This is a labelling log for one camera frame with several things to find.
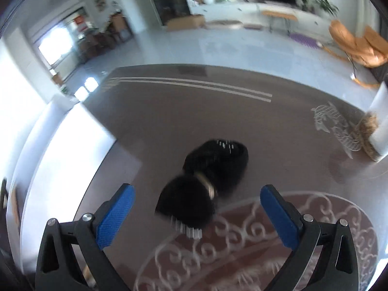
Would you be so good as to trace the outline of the white tv cabinet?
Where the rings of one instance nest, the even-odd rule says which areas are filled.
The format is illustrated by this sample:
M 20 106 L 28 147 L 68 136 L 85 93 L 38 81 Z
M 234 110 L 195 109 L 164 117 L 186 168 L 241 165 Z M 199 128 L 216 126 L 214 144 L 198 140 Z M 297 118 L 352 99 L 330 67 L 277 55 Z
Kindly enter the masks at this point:
M 193 5 L 193 15 L 203 15 L 206 21 L 238 20 L 243 24 L 261 25 L 273 29 L 287 29 L 310 35 L 313 38 L 329 39 L 331 20 L 318 15 L 269 3 L 226 2 L 210 5 Z

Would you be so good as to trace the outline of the green potted plant right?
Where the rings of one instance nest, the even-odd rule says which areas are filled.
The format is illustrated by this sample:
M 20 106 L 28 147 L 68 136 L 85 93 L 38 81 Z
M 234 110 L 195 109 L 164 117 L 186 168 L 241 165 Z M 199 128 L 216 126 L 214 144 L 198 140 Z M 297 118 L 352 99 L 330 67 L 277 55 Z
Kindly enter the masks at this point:
M 330 16 L 334 16 L 336 17 L 338 12 L 339 12 L 339 8 L 334 5 L 332 2 L 328 1 L 328 0 L 314 0 L 317 4 L 317 6 L 319 6 L 319 8 L 321 10 L 323 10 L 323 12 L 325 13 L 328 13 Z

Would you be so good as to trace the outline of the cardboard box on floor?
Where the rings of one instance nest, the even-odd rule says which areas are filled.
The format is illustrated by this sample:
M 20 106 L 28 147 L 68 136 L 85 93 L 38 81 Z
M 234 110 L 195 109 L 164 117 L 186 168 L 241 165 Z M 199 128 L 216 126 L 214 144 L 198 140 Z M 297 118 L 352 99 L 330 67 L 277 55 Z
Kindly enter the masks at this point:
M 169 32 L 181 30 L 193 30 L 204 27 L 205 17 L 203 15 L 190 15 L 171 19 L 166 24 L 166 30 Z

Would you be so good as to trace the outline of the dining table with chairs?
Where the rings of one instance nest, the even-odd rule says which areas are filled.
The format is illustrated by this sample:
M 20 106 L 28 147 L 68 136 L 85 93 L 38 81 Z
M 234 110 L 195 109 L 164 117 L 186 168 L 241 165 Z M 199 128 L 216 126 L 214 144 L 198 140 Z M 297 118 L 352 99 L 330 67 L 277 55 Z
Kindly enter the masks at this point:
M 88 28 L 81 33 L 77 48 L 83 60 L 95 58 L 117 45 L 134 37 L 128 21 L 121 12 L 109 16 L 108 22 L 100 30 Z

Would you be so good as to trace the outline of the orange lounge chair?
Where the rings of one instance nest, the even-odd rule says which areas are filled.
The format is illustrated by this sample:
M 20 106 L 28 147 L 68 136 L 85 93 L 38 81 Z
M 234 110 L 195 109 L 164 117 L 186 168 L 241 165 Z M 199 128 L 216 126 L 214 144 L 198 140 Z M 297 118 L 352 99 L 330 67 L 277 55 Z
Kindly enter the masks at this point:
M 365 27 L 362 37 L 355 37 L 339 20 L 331 22 L 329 33 L 339 49 L 346 54 L 346 57 L 335 55 L 327 47 L 324 47 L 324 50 L 337 58 L 348 60 L 352 64 L 353 74 L 350 78 L 355 83 L 367 89 L 378 88 L 379 86 L 376 84 L 365 83 L 357 78 L 355 63 L 365 68 L 378 68 L 386 64 L 387 40 L 370 26 Z

